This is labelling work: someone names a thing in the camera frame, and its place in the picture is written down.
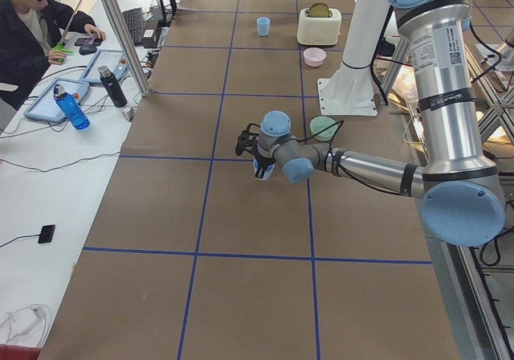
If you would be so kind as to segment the light blue plastic cup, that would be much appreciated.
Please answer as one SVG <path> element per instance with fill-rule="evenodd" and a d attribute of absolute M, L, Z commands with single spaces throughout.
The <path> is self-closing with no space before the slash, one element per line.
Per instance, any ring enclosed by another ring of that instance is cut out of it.
<path fill-rule="evenodd" d="M 271 20 L 268 17 L 258 17 L 256 19 L 257 32 L 259 37 L 267 37 L 271 26 Z"/>

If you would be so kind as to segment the green bowl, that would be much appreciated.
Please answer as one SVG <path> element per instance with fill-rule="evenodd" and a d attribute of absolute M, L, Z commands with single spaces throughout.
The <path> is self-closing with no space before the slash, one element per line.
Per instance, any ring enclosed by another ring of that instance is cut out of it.
<path fill-rule="evenodd" d="M 317 141 L 330 141 L 337 130 L 337 122 L 331 117 L 318 116 L 311 119 L 309 128 L 311 135 Z"/>

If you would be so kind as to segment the pink bowl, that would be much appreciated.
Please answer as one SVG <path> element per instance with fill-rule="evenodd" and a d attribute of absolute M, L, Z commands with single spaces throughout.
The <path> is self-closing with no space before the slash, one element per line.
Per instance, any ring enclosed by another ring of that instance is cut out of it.
<path fill-rule="evenodd" d="M 317 68 L 326 60 L 326 52 L 318 47 L 306 48 L 303 51 L 303 58 L 306 65 Z"/>

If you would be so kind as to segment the cream toaster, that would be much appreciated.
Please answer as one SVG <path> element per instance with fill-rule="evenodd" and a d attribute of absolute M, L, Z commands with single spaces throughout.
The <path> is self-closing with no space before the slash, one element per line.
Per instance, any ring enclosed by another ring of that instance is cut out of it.
<path fill-rule="evenodd" d="M 308 8 L 300 11 L 296 38 L 306 46 L 332 46 L 338 43 L 341 34 L 341 13 L 329 8 L 327 18 L 309 16 Z"/>

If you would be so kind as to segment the black thermos bottle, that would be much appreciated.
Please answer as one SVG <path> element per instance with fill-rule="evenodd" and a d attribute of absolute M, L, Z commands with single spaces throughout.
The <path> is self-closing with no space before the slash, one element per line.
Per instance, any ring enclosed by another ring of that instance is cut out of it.
<path fill-rule="evenodd" d="M 116 76 L 107 66 L 98 67 L 98 72 L 100 74 L 100 82 L 104 86 L 114 106 L 117 108 L 123 108 L 128 103 L 128 101 Z"/>

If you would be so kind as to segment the crumpled clear plastic bag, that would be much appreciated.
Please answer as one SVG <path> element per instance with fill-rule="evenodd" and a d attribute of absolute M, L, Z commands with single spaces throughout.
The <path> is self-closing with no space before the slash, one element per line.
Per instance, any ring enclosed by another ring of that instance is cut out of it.
<path fill-rule="evenodd" d="M 418 91 L 412 67 L 400 67 L 388 97 L 395 104 L 409 110 L 411 114 L 419 114 Z"/>

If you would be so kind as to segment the bread slice in toaster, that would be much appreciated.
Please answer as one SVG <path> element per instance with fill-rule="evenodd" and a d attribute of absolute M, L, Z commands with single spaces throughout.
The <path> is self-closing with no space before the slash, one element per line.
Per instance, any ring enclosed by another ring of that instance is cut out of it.
<path fill-rule="evenodd" d="M 308 8 L 310 18 L 329 18 L 331 16 L 328 5 L 324 2 L 316 2 Z"/>

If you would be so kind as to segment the far teach pendant tablet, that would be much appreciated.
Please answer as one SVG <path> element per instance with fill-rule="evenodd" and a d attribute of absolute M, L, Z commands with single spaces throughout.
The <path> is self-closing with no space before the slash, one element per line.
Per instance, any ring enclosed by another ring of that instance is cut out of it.
<path fill-rule="evenodd" d="M 121 50 L 98 50 L 85 68 L 80 79 L 90 85 L 101 85 L 98 68 L 105 66 L 116 77 L 118 81 L 124 78 L 128 71 L 127 60 Z"/>

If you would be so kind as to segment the teach pendant tablet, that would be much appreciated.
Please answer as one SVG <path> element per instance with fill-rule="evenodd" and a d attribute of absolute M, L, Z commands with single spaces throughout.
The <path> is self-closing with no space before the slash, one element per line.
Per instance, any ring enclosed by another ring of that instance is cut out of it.
<path fill-rule="evenodd" d="M 90 84 L 84 80 L 72 80 L 66 78 L 54 79 L 39 97 L 27 108 L 24 116 L 33 121 L 46 121 L 52 124 L 59 124 L 67 117 L 61 108 L 55 103 L 54 87 L 59 84 L 64 90 L 74 98 L 76 104 L 80 106 L 81 101 L 89 93 Z"/>
<path fill-rule="evenodd" d="M 105 66 L 116 77 L 118 81 L 124 78 L 128 71 L 127 60 L 121 50 L 98 50 L 85 68 L 80 79 L 90 85 L 101 85 L 98 68 Z"/>

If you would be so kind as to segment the black keyboard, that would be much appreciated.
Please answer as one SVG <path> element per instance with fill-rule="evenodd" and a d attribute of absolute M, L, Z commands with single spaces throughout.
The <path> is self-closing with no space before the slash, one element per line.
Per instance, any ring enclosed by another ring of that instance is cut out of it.
<path fill-rule="evenodd" d="M 141 7 L 125 10 L 122 13 L 129 36 L 135 46 L 142 44 L 143 11 Z"/>

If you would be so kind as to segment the blue water bottle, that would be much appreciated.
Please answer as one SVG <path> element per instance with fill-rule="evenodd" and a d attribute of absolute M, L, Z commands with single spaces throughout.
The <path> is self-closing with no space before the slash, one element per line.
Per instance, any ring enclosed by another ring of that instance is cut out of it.
<path fill-rule="evenodd" d="M 71 122 L 77 130 L 85 130 L 89 127 L 90 121 L 84 114 L 80 106 L 60 83 L 57 83 L 53 89 L 53 97 L 55 103 L 63 111 L 65 117 Z"/>

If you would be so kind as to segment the black computer mouse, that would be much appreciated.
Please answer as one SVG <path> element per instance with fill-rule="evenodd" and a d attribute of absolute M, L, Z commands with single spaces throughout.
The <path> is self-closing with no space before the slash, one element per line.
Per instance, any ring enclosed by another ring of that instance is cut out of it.
<path fill-rule="evenodd" d="M 90 55 L 90 54 L 93 54 L 97 51 L 97 46 L 95 45 L 91 45 L 91 44 L 88 44 L 88 45 L 82 45 L 79 49 L 79 53 L 81 55 Z"/>

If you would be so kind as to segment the smartphone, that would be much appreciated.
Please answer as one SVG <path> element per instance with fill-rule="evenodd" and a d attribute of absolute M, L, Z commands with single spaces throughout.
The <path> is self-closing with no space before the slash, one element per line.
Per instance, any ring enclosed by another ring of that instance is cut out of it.
<path fill-rule="evenodd" d="M 81 37 L 81 38 L 78 38 L 74 45 L 77 46 L 77 47 L 82 47 L 82 46 L 99 46 L 102 44 L 102 40 L 100 38 L 89 38 L 89 37 Z"/>

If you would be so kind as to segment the small black box device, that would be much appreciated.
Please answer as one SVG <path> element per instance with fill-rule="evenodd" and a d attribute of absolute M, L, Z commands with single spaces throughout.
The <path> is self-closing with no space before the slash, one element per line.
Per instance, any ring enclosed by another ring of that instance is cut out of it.
<path fill-rule="evenodd" d="M 39 233 L 38 244 L 50 243 L 53 240 L 54 233 L 54 224 L 43 225 L 41 227 L 41 232 Z"/>

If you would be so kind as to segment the near teach pendant tablet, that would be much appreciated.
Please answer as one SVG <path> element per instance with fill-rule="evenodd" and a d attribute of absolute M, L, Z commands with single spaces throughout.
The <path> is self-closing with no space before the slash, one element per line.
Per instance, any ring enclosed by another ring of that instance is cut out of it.
<path fill-rule="evenodd" d="M 72 80 L 66 78 L 54 79 L 39 97 L 27 108 L 24 116 L 33 121 L 46 121 L 52 124 L 59 124 L 67 117 L 61 108 L 55 103 L 54 87 L 59 84 L 64 90 L 74 98 L 76 104 L 80 106 L 81 101 L 89 93 L 90 84 L 84 80 Z"/>

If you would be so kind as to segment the seated person black jacket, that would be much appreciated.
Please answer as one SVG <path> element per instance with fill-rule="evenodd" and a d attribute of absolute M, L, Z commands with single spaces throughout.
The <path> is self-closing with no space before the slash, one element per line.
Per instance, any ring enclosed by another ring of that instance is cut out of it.
<path fill-rule="evenodd" d="M 1 100 L 18 110 L 47 69 L 67 54 L 56 46 L 61 30 L 100 40 L 105 33 L 91 16 L 56 0 L 1 0 L 1 81 L 16 85 Z"/>

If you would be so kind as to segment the aluminium frame post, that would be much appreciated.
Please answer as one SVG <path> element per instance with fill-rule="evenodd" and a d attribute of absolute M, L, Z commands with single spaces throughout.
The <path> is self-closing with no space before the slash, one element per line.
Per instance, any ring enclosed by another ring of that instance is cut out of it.
<path fill-rule="evenodd" d="M 141 66 L 141 62 L 137 55 L 135 46 L 130 37 L 129 30 L 124 23 L 120 7 L 117 0 L 101 0 L 105 14 L 114 31 L 114 34 L 120 44 L 121 50 L 125 54 L 128 67 L 132 73 L 139 92 L 142 97 L 146 97 L 150 93 L 149 82 Z"/>

